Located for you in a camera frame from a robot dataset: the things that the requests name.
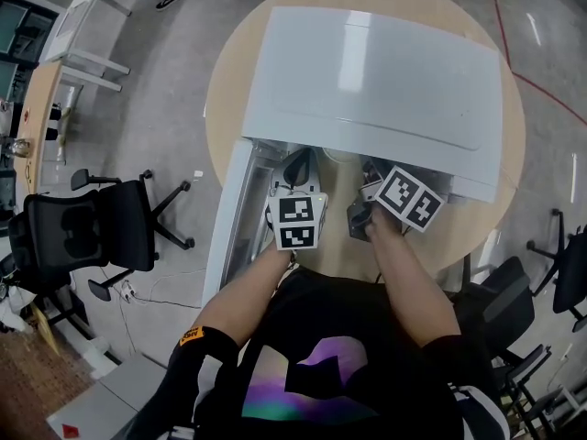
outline black t-shirt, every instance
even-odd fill
[[[186,333],[127,438],[157,439],[178,425],[193,427],[194,438],[506,438],[490,398],[497,393],[481,341],[452,335],[420,348],[383,285],[300,269],[275,293],[240,364],[227,335]]]

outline round wooden table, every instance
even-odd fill
[[[221,183],[227,174],[233,144],[240,137],[260,46],[274,6],[323,6],[398,17],[497,50],[485,30],[450,0],[265,0],[228,39],[208,88],[208,148]],[[424,234],[412,231],[406,236],[431,274],[479,246],[504,216],[517,189],[526,148],[524,111],[514,76],[503,57],[501,70],[504,131],[499,191],[494,203],[446,204]],[[361,184],[358,161],[340,165],[321,158],[320,177],[323,191],[329,195],[327,220],[319,249],[301,254],[301,262],[331,276],[374,279],[378,270],[371,245],[349,237],[347,226],[346,209]]]

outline brown carpet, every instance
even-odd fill
[[[55,337],[61,356],[37,333],[0,334],[0,438],[57,439],[45,419],[93,384],[85,362]]]

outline orange sleeve patch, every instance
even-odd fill
[[[183,346],[183,344],[185,344],[186,342],[193,341],[195,339],[199,339],[200,337],[204,337],[204,329],[202,328],[202,326],[198,326],[193,329],[190,329],[180,339],[180,347]]]

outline concrete floor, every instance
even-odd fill
[[[262,1],[182,0],[164,13],[139,1],[127,20],[104,6],[81,38],[87,49],[101,50],[103,55],[112,51],[111,59],[131,67],[132,72],[120,79],[122,93],[83,88],[68,132],[68,166],[59,170],[61,179],[68,181],[69,174],[81,167],[123,179],[136,178],[149,168],[155,172],[150,185],[155,204],[182,180],[191,180],[194,171],[204,173],[165,214],[167,225],[185,237],[194,237],[196,247],[183,252],[158,239],[161,261],[152,272],[133,274],[129,279],[143,298],[152,289],[152,299],[199,305],[205,272],[198,270],[206,265],[221,193],[206,146],[207,85],[224,43]],[[494,1],[453,1],[481,23],[504,52]],[[483,254],[484,261],[500,264],[517,255],[536,285],[548,263],[530,255],[525,243],[533,238],[541,246],[554,246],[555,223],[549,209],[556,206],[566,213],[569,230],[587,223],[587,124],[579,119],[587,118],[583,102],[587,65],[581,63],[587,17],[570,0],[497,1],[514,72],[560,102],[522,78],[516,79],[526,113],[524,173],[492,243],[478,249],[475,258]],[[62,186],[53,189],[65,193]],[[106,268],[105,272],[112,276],[116,270]],[[101,302],[87,287],[88,279],[104,278],[101,270],[80,269],[74,275],[93,329],[122,358],[134,350],[128,329],[136,350],[166,364],[178,337],[198,313],[167,303],[120,303],[117,295],[112,302]],[[161,276],[170,275],[174,277],[161,280],[153,289]],[[551,311],[552,294],[549,285],[536,299],[537,320],[514,346],[522,356],[540,343],[553,347],[554,356],[530,384],[537,396],[556,388],[559,381],[571,383],[583,377],[587,367],[587,330],[571,333],[573,318]],[[570,360],[561,365],[559,359],[570,343]]]

